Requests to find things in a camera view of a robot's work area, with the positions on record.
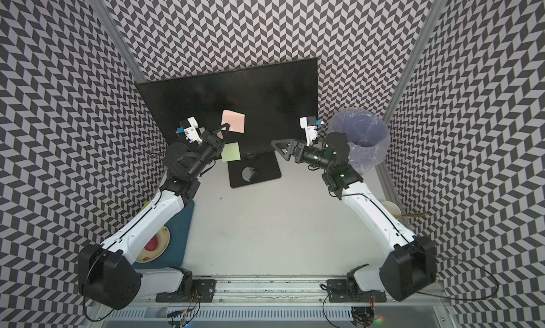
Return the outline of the aluminium corner post left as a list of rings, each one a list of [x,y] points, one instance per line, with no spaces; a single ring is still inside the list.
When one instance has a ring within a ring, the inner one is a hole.
[[[105,31],[108,33],[109,38],[112,40],[117,51],[119,51],[121,57],[126,63],[127,68],[133,76],[133,79],[136,83],[146,82],[147,79],[143,72],[141,71],[139,64],[136,62],[135,58],[132,55],[132,52],[129,50],[129,46],[124,40],[121,32],[119,31],[117,25],[115,24],[111,13],[106,8],[103,0],[88,0],[89,5],[92,7],[95,15],[100,20]]]

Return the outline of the black computer monitor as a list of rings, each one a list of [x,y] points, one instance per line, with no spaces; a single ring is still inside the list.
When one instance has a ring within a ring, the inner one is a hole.
[[[166,143],[175,142],[180,122],[193,116],[212,130],[224,110],[246,115],[245,132],[229,131],[241,160],[228,164],[232,188],[281,177],[273,140],[305,141],[299,119],[318,115],[318,60],[308,58],[253,68],[214,72],[136,86]]]

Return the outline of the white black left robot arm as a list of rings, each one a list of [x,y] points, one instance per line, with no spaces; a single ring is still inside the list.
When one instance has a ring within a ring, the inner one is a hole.
[[[150,204],[103,243],[88,244],[79,252],[78,287],[84,301],[121,310],[136,298],[180,288],[185,274],[179,267],[137,271],[133,265],[149,241],[191,203],[200,186],[198,178],[221,156],[229,128],[223,124],[198,133],[195,149],[181,141],[167,147],[163,158],[167,171]]]

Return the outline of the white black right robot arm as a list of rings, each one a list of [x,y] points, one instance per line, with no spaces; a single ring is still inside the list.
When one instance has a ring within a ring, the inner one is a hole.
[[[436,281],[434,242],[428,236],[414,234],[378,201],[349,163],[346,134],[329,133],[321,148],[297,139],[274,140],[271,145],[285,160],[322,169],[329,194],[348,205],[378,240],[383,254],[380,266],[353,271],[361,291],[386,292],[394,300],[403,301]]]

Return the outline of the cream plate with red centre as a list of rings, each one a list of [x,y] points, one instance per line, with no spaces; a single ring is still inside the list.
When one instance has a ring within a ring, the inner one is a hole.
[[[170,243],[170,230],[163,226],[156,235],[144,246],[138,255],[136,262],[147,264],[161,257],[167,250]]]

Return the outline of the large pink sticky note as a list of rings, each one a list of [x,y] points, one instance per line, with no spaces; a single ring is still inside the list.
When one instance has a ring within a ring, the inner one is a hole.
[[[246,115],[231,110],[224,110],[221,117],[221,124],[228,124],[229,131],[236,133],[245,132]]]

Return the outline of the green sticky note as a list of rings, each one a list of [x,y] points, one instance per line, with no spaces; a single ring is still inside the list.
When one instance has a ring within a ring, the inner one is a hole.
[[[221,153],[223,162],[241,160],[241,153],[238,143],[227,143]]]

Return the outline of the aluminium corner post right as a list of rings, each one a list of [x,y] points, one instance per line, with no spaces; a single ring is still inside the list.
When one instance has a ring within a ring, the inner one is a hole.
[[[447,5],[448,0],[434,0],[429,14],[425,19],[424,25],[420,31],[420,34],[417,37],[417,40],[414,44],[414,48],[407,60],[407,64],[401,74],[399,83],[393,93],[392,99],[388,103],[386,111],[383,115],[383,121],[386,124],[389,124],[395,115],[397,107],[399,106],[404,91],[407,88],[407,85],[410,82],[411,76],[414,71],[417,69],[418,62],[422,54],[424,53],[425,48],[427,47],[428,41],[431,35],[434,32],[434,29],[437,25],[437,22],[440,20],[444,7]]]

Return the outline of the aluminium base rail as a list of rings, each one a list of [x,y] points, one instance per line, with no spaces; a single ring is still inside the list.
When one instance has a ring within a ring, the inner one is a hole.
[[[149,295],[119,311],[92,306],[85,327],[458,327],[439,284],[405,300],[350,293],[344,277],[201,276],[198,298]]]

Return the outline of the aluminium corner post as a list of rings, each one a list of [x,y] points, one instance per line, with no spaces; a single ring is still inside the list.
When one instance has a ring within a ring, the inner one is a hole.
[[[133,76],[133,79],[136,83],[146,82],[147,79],[143,72],[141,71],[139,64],[136,62],[135,58],[132,55],[132,52],[129,50],[129,46],[124,40],[121,32],[119,31],[117,25],[115,24],[111,13],[106,8],[103,0],[88,0],[89,5],[92,7],[95,15],[100,20],[105,31],[108,33],[109,38],[112,40],[117,51],[119,51],[121,57],[126,63],[127,68]]]
[[[417,69],[418,62],[422,54],[424,53],[425,48],[427,47],[428,41],[431,35],[434,32],[434,29],[437,25],[437,22],[440,20],[444,7],[447,5],[448,0],[434,0],[429,14],[425,19],[424,25],[420,31],[420,34],[417,37],[417,40],[414,44],[414,48],[407,60],[407,64],[401,74],[399,83],[393,93],[392,99],[388,103],[386,111],[383,115],[383,121],[386,124],[389,124],[395,115],[397,107],[399,106],[404,91],[407,88],[407,85],[410,82],[411,76],[414,71]]]

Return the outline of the blue bin with plastic liner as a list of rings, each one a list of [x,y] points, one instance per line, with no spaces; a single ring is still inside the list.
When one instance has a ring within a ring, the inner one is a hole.
[[[349,163],[362,176],[385,160],[391,143],[386,123],[363,108],[341,109],[330,119],[328,132],[346,134]]]

